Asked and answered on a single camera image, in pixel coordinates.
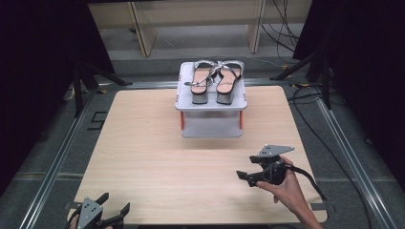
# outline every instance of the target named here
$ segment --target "human hand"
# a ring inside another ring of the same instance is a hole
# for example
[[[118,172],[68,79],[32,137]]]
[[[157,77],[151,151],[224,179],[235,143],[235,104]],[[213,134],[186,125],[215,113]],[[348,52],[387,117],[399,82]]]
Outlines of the human hand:
[[[284,156],[281,159],[292,165],[292,161]],[[312,213],[304,198],[297,176],[291,170],[286,171],[286,178],[280,185],[272,185],[265,181],[258,181],[256,185],[274,195],[274,202],[279,200],[286,205],[291,213],[304,224],[306,228],[322,228],[315,215]]]
[[[292,165],[292,161],[284,156],[281,156],[281,159],[286,164]],[[299,209],[308,207],[297,176],[291,170],[286,171],[286,178],[280,185],[272,185],[265,181],[258,181],[256,185],[259,188],[272,193],[274,195],[275,203],[280,200],[284,205],[286,205],[289,211],[294,214],[296,214]]]
[[[78,217],[79,215],[75,216],[74,219],[72,220],[71,226],[69,227],[69,229],[76,229],[77,227],[77,222],[78,222]],[[105,229],[113,229],[112,226],[108,226]]]

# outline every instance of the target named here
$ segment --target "wooden tabletop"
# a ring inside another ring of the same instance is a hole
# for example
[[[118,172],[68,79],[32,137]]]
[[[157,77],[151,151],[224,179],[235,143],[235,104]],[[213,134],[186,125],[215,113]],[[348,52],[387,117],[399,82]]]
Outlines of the wooden tabletop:
[[[184,138],[176,90],[118,92],[108,113],[75,201],[110,198],[103,218],[127,202],[127,224],[235,224],[296,222],[271,193],[250,188],[236,171],[261,172],[250,163],[265,144],[293,146],[284,154],[310,174],[286,96],[278,86],[246,87],[243,135]],[[297,175],[307,202],[322,202],[309,181]],[[319,221],[326,211],[314,211]]]

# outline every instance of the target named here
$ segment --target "white stand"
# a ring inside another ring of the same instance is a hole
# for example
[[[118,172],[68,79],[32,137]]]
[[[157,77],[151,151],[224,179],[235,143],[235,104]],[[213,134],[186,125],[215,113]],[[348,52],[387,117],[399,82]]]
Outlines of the white stand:
[[[181,112],[181,129],[183,137],[239,137],[243,131],[243,110],[246,108],[244,78],[239,79],[234,87],[232,104],[217,103],[217,85],[208,87],[208,102],[193,104],[190,86],[185,82],[193,81],[193,62],[181,64],[176,109]]]

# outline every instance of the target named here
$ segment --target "cabinet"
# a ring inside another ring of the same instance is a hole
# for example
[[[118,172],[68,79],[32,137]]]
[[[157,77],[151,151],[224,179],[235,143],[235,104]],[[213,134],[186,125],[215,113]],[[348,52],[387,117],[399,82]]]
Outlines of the cabinet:
[[[311,0],[289,1],[288,22],[304,23],[310,4]],[[169,0],[89,4],[100,30],[136,29],[144,56],[150,55],[152,51],[156,28],[183,26],[245,25],[247,45],[251,52],[256,52],[261,25],[283,22],[277,7],[284,13],[281,0]]]

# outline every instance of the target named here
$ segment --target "sandal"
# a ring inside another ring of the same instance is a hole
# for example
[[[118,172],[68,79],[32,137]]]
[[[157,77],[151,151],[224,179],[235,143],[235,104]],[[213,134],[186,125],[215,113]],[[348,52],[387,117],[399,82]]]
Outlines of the sandal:
[[[207,87],[214,83],[213,77],[216,76],[217,64],[210,60],[199,60],[194,62],[193,82],[185,82],[184,85],[191,86],[193,94],[193,104],[205,104],[208,102],[206,95]]]
[[[219,61],[216,69],[220,69],[220,78],[222,79],[217,86],[217,102],[230,105],[233,100],[235,83],[242,78],[245,64],[239,60]]]

